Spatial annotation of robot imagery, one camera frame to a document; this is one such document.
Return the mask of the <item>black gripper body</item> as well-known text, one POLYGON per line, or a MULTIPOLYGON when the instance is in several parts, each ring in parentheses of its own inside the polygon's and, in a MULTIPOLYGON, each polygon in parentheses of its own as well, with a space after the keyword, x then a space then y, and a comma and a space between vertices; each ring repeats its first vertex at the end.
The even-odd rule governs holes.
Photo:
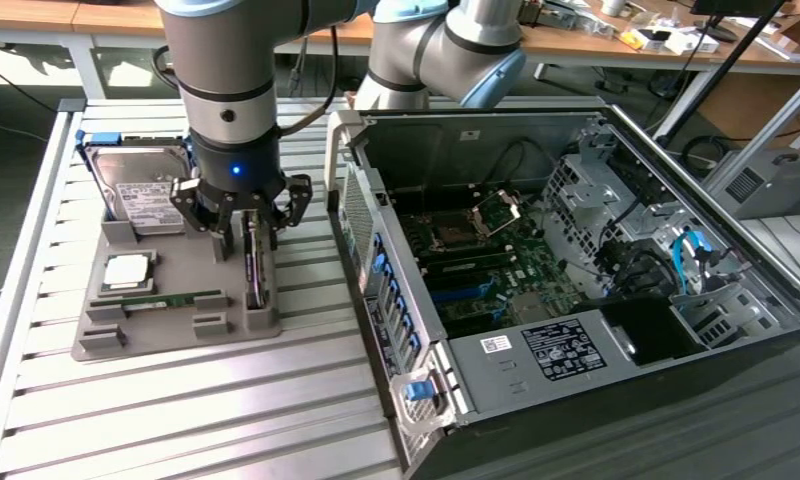
POLYGON ((218 190, 276 198, 286 188, 279 130, 246 143, 224 143, 190 130, 202 178, 218 190))

